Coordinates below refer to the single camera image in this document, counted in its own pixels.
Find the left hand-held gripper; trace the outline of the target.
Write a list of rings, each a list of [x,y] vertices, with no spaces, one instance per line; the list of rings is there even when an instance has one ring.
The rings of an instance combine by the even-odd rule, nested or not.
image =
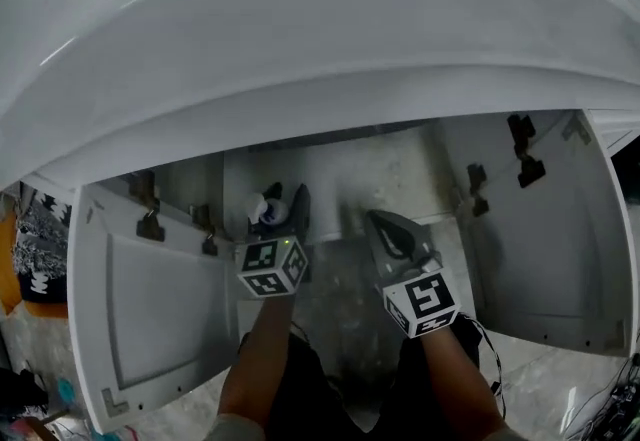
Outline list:
[[[263,193],[265,200],[282,199],[281,182]],[[291,220],[278,226],[247,222],[247,235],[234,253],[236,276],[258,299],[295,294],[310,266],[304,248],[310,225],[311,196],[301,184],[293,198]]]

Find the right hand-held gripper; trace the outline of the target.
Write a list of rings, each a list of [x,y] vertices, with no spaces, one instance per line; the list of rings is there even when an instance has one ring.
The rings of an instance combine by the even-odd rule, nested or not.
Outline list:
[[[450,325],[460,300],[430,228],[396,213],[386,218],[370,210],[363,223],[386,312],[409,338]]]

